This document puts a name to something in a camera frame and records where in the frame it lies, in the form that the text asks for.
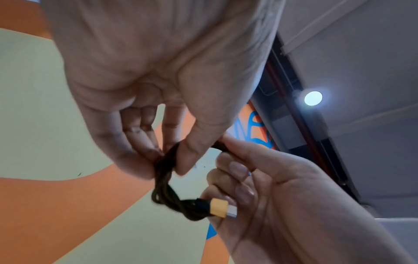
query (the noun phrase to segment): cable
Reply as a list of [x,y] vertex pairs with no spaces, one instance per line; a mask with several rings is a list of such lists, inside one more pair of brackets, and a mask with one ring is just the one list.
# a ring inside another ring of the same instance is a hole
[[[199,221],[209,216],[236,217],[237,208],[229,205],[227,201],[212,199],[180,200],[173,188],[169,185],[172,171],[176,164],[176,154],[179,143],[174,145],[167,154],[155,164],[155,189],[152,191],[151,199],[156,204],[163,204],[168,208],[182,213],[191,221]],[[226,146],[217,141],[212,148],[220,151],[228,151]]]

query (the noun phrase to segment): red pipe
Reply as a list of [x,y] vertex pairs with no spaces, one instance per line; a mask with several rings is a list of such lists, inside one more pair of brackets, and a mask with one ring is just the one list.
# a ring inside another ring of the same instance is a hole
[[300,113],[299,109],[297,108],[294,100],[292,97],[287,95],[286,88],[283,85],[282,80],[280,79],[279,75],[276,73],[276,70],[273,64],[268,60],[265,66],[265,70],[269,75],[275,89],[277,90],[278,94],[280,95],[281,99],[284,101],[285,105],[287,106],[291,116],[295,120],[297,127],[299,128],[306,144],[312,153],[317,165],[325,171],[335,182],[337,182],[337,177],[333,173],[332,169],[330,169],[329,164],[323,157],[321,150],[319,149],[314,136],[312,135],[311,131],[309,130],[305,120],[303,119],[302,114]]

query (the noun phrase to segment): mural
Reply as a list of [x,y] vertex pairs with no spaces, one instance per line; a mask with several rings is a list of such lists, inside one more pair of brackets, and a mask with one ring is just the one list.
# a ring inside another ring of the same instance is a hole
[[[227,264],[208,221],[190,223],[154,205],[152,181],[121,172],[95,147],[38,4],[0,6],[0,263]],[[160,143],[163,111],[153,124]],[[187,114],[183,137],[193,122]],[[251,103],[228,131],[274,147]],[[200,195],[218,153],[209,150],[172,179],[181,197]]]

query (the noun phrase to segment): round light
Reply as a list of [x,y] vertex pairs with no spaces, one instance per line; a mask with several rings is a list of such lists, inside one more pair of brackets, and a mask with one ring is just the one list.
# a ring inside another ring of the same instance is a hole
[[305,104],[309,106],[317,105],[321,101],[322,101],[322,94],[317,91],[310,92],[305,96]]

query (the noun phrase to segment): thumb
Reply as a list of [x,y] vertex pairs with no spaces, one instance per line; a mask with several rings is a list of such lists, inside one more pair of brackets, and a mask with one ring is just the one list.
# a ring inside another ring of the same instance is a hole
[[258,169],[279,183],[325,174],[313,162],[302,157],[272,150],[253,142],[238,140],[227,134],[223,135],[220,141],[248,168]]
[[184,175],[191,170],[231,125],[230,123],[210,125],[196,120],[190,133],[180,142],[177,150],[176,173]]

